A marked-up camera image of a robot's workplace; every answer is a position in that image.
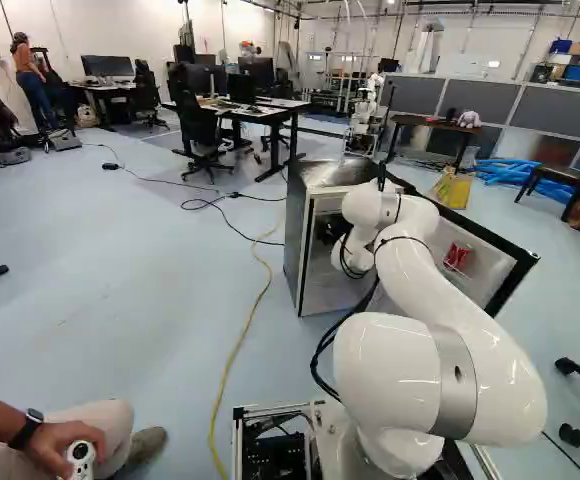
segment shoe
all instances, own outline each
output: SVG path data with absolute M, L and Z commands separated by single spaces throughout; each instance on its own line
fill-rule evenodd
M 132 435 L 132 446 L 130 447 L 130 454 L 126 463 L 115 474 L 125 475 L 136 468 L 146 465 L 154 460 L 168 440 L 168 434 L 163 427 L 151 427 L 141 430 Z

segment white controller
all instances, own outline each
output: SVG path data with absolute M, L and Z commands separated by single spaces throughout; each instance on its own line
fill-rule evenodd
M 94 480 L 92 471 L 94 460 L 97 457 L 94 445 L 85 440 L 77 440 L 68 447 L 66 458 L 74 466 L 69 479 L 65 480 Z

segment beige pants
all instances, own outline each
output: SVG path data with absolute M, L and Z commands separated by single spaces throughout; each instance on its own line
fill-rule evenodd
M 95 465 L 95 478 L 111 477 L 125 463 L 130 452 L 134 422 L 132 406 L 122 400 L 93 402 L 48 415 L 48 422 L 81 420 L 100 428 L 106 435 L 106 458 Z M 0 443 L 0 480 L 54 480 L 37 469 L 28 458 Z

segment woman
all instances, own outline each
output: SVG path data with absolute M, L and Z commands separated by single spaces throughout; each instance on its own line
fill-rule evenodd
M 30 41 L 25 33 L 17 32 L 14 34 L 10 52 L 14 57 L 17 70 L 17 83 L 25 92 L 26 97 L 28 97 L 37 128 L 40 132 L 45 130 L 45 121 L 50 124 L 50 128 L 59 128 L 57 117 L 50 106 L 50 101 L 43 87 L 46 78 L 39 71 L 32 59 Z

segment black watch strap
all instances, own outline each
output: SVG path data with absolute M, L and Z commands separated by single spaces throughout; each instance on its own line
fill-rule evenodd
M 34 408 L 29 408 L 26 411 L 26 424 L 12 437 L 8 446 L 15 450 L 23 450 L 41 424 L 43 424 L 43 414 Z

